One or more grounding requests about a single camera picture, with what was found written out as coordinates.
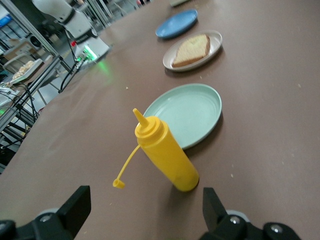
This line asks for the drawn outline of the mint green plate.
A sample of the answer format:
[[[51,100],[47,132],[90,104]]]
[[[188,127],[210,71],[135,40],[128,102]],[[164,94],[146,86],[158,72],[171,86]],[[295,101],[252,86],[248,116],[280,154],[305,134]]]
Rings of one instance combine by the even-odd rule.
[[[217,90],[206,84],[191,83],[163,93],[143,115],[166,122],[179,146],[186,150],[212,132],[220,119],[222,107]]]

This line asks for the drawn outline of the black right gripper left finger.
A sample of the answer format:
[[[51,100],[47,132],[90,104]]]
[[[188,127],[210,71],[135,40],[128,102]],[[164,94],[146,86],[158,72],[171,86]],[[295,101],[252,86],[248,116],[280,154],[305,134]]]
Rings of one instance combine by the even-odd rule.
[[[0,220],[0,240],[74,240],[91,212],[91,188],[80,186],[58,209],[46,210],[17,227]]]

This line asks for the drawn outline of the aluminium frame post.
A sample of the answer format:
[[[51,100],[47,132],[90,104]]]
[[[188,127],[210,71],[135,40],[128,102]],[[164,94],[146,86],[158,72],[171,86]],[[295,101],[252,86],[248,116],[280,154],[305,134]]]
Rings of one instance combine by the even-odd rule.
[[[10,13],[18,24],[35,36],[42,46],[54,57],[60,54],[38,31],[44,15],[34,6],[32,0],[0,0],[1,5]]]

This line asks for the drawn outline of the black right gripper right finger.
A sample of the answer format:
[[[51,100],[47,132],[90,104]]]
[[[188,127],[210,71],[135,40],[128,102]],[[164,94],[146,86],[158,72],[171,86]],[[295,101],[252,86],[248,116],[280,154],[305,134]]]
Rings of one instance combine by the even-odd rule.
[[[212,187],[203,189],[202,214],[207,226],[199,240],[302,240],[288,225],[267,222],[254,226],[237,210],[226,210]]]

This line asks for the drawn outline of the beige plate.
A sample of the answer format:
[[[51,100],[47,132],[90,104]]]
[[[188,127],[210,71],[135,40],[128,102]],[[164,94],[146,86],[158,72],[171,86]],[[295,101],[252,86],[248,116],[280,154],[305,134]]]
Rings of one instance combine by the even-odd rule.
[[[208,55],[205,56],[204,58],[202,58],[194,63],[188,64],[186,66],[173,67],[173,62],[174,62],[174,59],[176,57],[176,54],[178,52],[180,45],[184,41],[186,41],[187,39],[201,35],[201,34],[207,35],[210,39],[210,48],[209,48]],[[203,66],[204,64],[209,62],[212,58],[214,58],[215,55],[219,52],[220,48],[222,47],[222,42],[223,42],[223,37],[216,30],[202,30],[202,31],[199,31],[196,33],[189,34],[186,37],[177,41],[175,44],[173,44],[167,50],[167,52],[163,56],[162,63],[166,69],[173,71],[173,72],[186,72],[186,71],[194,70],[196,68]]]

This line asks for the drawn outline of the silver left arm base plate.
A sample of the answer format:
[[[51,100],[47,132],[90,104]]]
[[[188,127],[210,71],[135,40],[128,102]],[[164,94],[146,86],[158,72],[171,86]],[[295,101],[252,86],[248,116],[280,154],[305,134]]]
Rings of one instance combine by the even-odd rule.
[[[84,69],[97,64],[107,55],[110,49],[110,46],[99,40],[89,40],[82,42],[81,44],[77,44],[74,48],[77,68]]]

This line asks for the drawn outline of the yellow mustard squeeze bottle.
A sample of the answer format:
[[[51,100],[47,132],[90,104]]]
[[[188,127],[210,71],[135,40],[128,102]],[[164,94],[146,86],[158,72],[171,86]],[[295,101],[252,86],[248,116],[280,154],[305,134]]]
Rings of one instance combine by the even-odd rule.
[[[156,116],[145,117],[138,109],[133,109],[138,124],[134,134],[137,146],[128,156],[112,186],[123,189],[121,177],[138,150],[142,150],[158,170],[181,192],[195,189],[200,176],[192,162],[173,136],[168,124]]]

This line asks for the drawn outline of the brown bread slice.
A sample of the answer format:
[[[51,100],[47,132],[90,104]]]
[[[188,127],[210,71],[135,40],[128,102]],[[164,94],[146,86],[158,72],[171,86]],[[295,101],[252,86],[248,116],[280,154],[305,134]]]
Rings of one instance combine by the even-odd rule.
[[[177,49],[172,62],[173,68],[193,64],[209,54],[211,40],[207,34],[198,34],[185,40]]]

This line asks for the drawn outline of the blue plate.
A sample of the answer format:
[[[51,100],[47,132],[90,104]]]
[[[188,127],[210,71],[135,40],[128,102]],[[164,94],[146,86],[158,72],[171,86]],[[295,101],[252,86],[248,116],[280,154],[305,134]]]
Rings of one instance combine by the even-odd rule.
[[[156,30],[155,35],[160,39],[172,39],[191,29],[198,20],[198,11],[189,9],[177,13],[164,21]]]

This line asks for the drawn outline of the white tray with food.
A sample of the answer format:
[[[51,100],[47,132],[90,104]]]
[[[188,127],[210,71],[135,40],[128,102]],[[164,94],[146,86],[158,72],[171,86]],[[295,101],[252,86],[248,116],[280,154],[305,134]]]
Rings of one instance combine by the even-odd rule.
[[[11,84],[16,84],[19,83],[21,81],[26,80],[28,77],[30,77],[34,72],[37,71],[37,69],[39,67],[41,67],[41,65],[44,62],[41,59],[37,59],[34,61],[28,61],[26,64],[24,64],[22,67],[20,67],[20,69],[18,70],[18,72],[16,72],[13,77],[12,80],[10,81]]]

